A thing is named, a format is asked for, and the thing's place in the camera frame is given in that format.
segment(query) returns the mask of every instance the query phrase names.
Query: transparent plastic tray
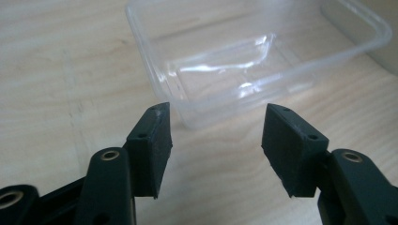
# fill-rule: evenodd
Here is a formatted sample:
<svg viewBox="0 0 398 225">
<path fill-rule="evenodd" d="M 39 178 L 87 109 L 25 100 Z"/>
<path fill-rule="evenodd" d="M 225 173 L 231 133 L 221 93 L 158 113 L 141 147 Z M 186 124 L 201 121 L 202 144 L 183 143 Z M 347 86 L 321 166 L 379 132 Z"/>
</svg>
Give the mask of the transparent plastic tray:
<svg viewBox="0 0 398 225">
<path fill-rule="evenodd" d="M 334 27 L 340 10 L 371 29 L 362 43 Z M 310 88 L 320 68 L 391 36 L 351 0 L 130 0 L 126 11 L 156 95 L 189 128 Z"/>
</svg>

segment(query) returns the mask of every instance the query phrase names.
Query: clear plastic container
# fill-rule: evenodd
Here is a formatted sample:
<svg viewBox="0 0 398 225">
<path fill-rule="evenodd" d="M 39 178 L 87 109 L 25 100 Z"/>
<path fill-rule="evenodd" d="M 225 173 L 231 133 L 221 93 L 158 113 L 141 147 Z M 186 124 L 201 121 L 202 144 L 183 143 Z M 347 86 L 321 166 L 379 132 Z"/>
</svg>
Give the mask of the clear plastic container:
<svg viewBox="0 0 398 225">
<path fill-rule="evenodd" d="M 349 10 L 372 34 L 332 22 Z M 314 85 L 320 68 L 386 44 L 389 26 L 351 0 L 130 0 L 132 32 L 156 95 L 200 128 Z"/>
</svg>

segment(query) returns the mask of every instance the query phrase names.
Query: table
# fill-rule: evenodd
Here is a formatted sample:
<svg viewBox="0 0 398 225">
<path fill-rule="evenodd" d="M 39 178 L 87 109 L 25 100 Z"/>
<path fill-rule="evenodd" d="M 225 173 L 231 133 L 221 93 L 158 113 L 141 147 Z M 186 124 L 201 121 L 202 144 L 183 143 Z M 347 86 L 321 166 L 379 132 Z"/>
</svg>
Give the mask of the table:
<svg viewBox="0 0 398 225">
<path fill-rule="evenodd" d="M 159 103 L 126 1 L 0 3 L 0 187 L 40 195 L 85 175 Z M 370 157 L 398 186 L 398 78 L 367 55 L 331 68 L 284 105 Z M 191 130 L 172 110 L 174 147 L 160 197 L 137 198 L 138 224 L 321 224 L 316 200 L 289 199 L 263 154 L 265 106 Z"/>
</svg>

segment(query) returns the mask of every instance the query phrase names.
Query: light wood surface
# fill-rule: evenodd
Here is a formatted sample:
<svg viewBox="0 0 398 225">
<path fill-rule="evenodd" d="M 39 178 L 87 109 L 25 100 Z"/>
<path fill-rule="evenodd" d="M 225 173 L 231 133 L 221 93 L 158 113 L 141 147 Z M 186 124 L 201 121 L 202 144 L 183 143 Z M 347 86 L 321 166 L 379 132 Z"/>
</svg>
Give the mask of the light wood surface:
<svg viewBox="0 0 398 225">
<path fill-rule="evenodd" d="M 159 103 L 128 25 L 126 1 L 0 3 L 0 188 L 41 195 L 85 175 Z M 398 186 L 398 78 L 367 55 L 274 103 L 369 156 Z M 172 111 L 174 147 L 160 197 L 137 198 L 138 224 L 321 224 L 316 198 L 289 199 L 260 147 L 265 107 L 189 130 Z"/>
</svg>

